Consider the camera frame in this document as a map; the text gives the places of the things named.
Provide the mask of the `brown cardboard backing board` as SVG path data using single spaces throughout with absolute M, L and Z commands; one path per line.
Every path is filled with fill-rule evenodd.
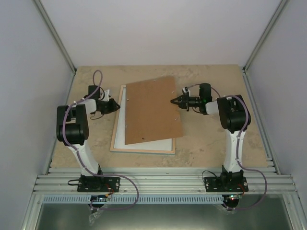
M 136 144 L 184 136 L 175 77 L 126 84 L 125 143 Z

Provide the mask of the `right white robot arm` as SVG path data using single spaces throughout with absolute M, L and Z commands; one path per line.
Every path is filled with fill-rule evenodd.
M 226 157 L 220 175 L 202 177 L 207 192 L 245 192 L 248 190 L 242 166 L 243 140 L 251 122 L 250 113 L 241 95 L 212 97 L 214 88 L 209 83 L 197 84 L 199 95 L 191 96 L 190 87 L 182 89 L 182 95 L 170 100 L 180 109 L 198 108 L 202 115 L 219 115 L 226 133 Z

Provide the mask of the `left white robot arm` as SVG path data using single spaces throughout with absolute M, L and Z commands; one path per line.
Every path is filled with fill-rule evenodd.
M 120 178 L 101 177 L 101 167 L 87 143 L 88 115 L 100 112 L 104 116 L 119 110 L 120 105 L 111 98 L 110 90 L 95 85 L 88 86 L 88 95 L 89 99 L 74 103 L 71 108 L 67 105 L 57 107 L 57 139 L 72 151 L 81 168 L 80 178 L 69 180 L 68 185 L 76 186 L 78 192 L 112 194 L 119 191 Z

